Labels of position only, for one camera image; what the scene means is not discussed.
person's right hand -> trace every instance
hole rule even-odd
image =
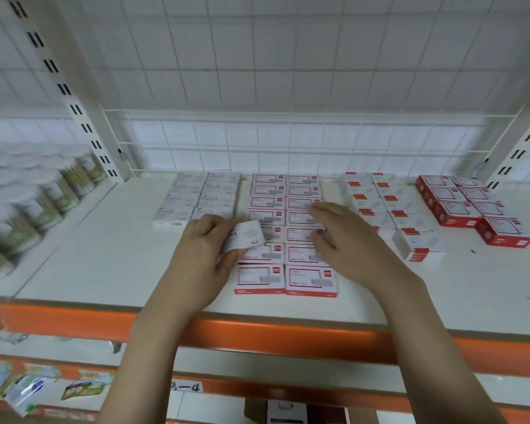
[[[320,202],[309,206],[309,214],[330,234],[310,235],[314,248],[336,272],[372,292],[392,288],[419,278],[385,244],[366,221],[341,205]]]

hand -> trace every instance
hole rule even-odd
[[[218,261],[222,243],[240,222],[210,214],[190,221],[144,311],[150,314],[156,308],[153,314],[159,314],[162,309],[173,308],[191,319],[210,305],[246,252],[230,250]]]
[[[385,244],[373,227],[341,205],[320,202],[308,208],[331,236],[314,232],[314,248],[336,272],[373,293],[401,281],[417,280],[403,261]]]

